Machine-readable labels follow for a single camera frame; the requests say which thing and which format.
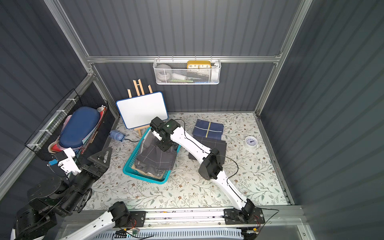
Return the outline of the teal plastic basket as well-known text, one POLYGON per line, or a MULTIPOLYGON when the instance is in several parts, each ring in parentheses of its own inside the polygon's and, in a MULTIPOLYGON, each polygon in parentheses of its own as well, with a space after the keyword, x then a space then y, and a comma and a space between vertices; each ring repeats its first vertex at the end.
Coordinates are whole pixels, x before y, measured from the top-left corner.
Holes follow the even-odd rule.
POLYGON ((169 175, 171 173, 171 170, 167 171, 167 174, 164 176, 163 179, 156 180, 153 178, 146 177, 146 176, 140 174, 139 172, 137 172, 136 170, 132 169, 132 165, 135 164, 135 160, 136 160, 137 155, 139 154, 139 148, 141 147, 142 143, 144 141, 150 141, 153 139, 155 139, 156 141, 159 142, 159 140, 157 138, 155 138, 155 136, 152 134, 152 131, 150 129, 148 129, 145 132, 145 134, 143 135, 143 137, 140 139, 138 145, 135 147, 134 151, 132 152, 131 156, 129 157, 125 166, 123 167, 123 173, 125 175, 128 175, 128 176, 135 178, 135 179, 138 179, 138 180, 142 180, 142 181, 145 181, 148 183, 154 183, 154 184, 161 185, 161 184, 164 184, 168 180, 169 175))

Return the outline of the dark grid pillowcase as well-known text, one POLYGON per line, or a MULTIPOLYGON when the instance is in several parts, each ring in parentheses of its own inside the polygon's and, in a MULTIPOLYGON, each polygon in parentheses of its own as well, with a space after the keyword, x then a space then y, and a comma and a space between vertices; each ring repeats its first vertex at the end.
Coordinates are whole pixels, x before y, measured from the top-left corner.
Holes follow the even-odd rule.
POLYGON ((151 167, 159 171, 170 171, 173 169, 179 145, 173 144, 169 149, 163 151, 157 146, 157 142, 153 139, 142 143, 135 160, 137 168, 151 167))
POLYGON ((211 150, 217 149, 219 151, 219 156, 218 156, 219 160, 222 163, 225 162, 225 155, 227 150, 227 143, 225 141, 212 139, 212 138, 199 137, 199 136, 194 136, 194 138, 199 143, 210 148, 211 150))

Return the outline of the navy pillowcase yellow stripe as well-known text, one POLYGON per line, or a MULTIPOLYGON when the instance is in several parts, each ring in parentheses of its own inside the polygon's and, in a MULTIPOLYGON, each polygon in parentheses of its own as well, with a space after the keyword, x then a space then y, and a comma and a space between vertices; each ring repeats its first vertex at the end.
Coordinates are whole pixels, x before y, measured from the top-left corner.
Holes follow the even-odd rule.
POLYGON ((205 137, 209 139, 221 140, 224 132, 224 125, 197 119, 193 135, 194 137, 205 137))

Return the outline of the grey pillowcase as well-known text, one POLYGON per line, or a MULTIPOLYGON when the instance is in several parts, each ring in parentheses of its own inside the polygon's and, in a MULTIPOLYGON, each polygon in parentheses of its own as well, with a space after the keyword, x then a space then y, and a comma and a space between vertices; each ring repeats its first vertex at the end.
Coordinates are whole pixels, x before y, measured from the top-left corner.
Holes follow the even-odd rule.
POLYGON ((157 168, 154 168, 152 166, 146 166, 146 165, 139 165, 139 164, 133 164, 132 169, 136 170, 140 174, 153 178, 156 180, 161 180, 164 178, 164 176, 167 174, 167 171, 159 170, 157 168))

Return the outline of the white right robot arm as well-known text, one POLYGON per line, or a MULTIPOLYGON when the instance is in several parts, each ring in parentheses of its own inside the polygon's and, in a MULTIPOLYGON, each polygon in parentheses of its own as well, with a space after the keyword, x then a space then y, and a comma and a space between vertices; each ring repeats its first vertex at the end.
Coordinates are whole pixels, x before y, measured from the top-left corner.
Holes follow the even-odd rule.
POLYGON ((249 222, 253 217, 255 204, 236 188, 225 173, 223 165, 226 156, 220 155, 216 148, 210 149, 204 146, 174 119, 165 122, 155 117, 150 127, 153 135, 159 140, 158 146, 162 151, 168 150, 172 144, 178 144, 195 157, 200 164, 198 172, 201 177, 213 181, 238 211, 238 215, 232 217, 233 220, 239 220, 241 223, 249 222))

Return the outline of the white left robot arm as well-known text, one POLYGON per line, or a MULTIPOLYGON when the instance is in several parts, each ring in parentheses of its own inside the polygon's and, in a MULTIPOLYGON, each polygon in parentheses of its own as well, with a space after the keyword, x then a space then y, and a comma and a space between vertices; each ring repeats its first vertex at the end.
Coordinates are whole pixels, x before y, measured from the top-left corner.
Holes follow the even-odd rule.
POLYGON ((106 148, 88 158, 89 165, 78 168, 75 152, 65 149, 56 153, 58 166, 74 178, 67 183, 61 177, 48 178, 28 190, 29 203, 16 215, 12 240, 42 240, 57 224, 57 216, 67 217, 81 211, 92 196, 92 185, 108 170, 112 148, 106 148))

